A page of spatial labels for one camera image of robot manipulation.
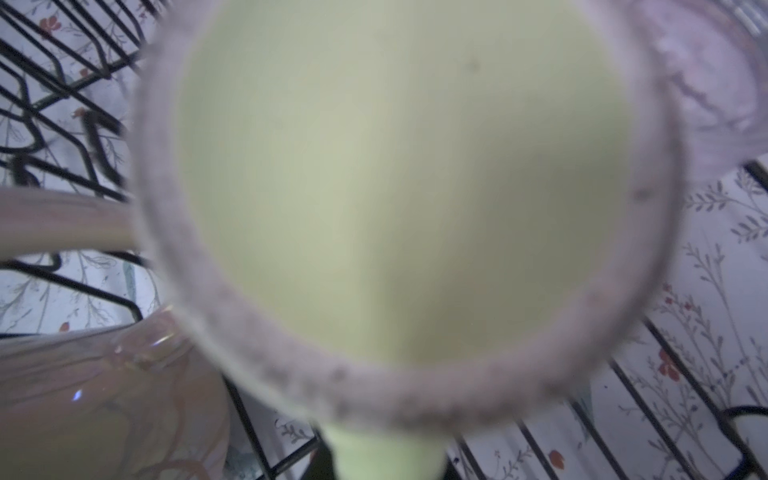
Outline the light green mug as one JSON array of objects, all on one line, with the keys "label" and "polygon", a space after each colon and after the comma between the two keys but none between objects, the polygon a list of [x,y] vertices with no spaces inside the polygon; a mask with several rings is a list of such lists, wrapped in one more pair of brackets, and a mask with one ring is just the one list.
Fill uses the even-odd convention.
[{"label": "light green mug", "polygon": [[1,191],[3,259],[137,249],[199,350],[338,479],[579,389],[667,270],[686,153],[618,1],[182,1],[142,49],[126,203]]}]

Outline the pink ceramic mug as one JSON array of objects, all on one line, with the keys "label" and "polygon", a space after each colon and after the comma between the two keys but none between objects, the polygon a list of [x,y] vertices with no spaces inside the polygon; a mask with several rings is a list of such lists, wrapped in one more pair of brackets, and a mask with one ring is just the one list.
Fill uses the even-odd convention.
[{"label": "pink ceramic mug", "polygon": [[229,436],[222,376],[171,307],[1,343],[5,479],[219,479]]}]

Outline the black wire dish rack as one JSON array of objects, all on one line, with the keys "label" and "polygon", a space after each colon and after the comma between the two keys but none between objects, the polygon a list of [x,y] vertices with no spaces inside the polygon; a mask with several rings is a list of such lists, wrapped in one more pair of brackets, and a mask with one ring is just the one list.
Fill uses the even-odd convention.
[{"label": "black wire dish rack", "polygon": [[[138,48],[168,3],[1,1],[1,185],[121,199]],[[450,445],[445,479],[767,479],[767,155],[684,211],[672,276],[609,370],[543,418]],[[164,295],[142,261],[1,263],[1,338],[149,316]],[[317,430],[230,385],[225,479],[330,477]]]}]

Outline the clear glass cup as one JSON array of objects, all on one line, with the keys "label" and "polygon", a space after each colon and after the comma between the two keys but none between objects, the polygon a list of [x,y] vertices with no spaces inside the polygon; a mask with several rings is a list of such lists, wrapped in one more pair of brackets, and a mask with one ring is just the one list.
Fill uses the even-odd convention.
[{"label": "clear glass cup", "polygon": [[662,56],[685,123],[686,180],[712,182],[767,152],[767,4],[626,1]]}]

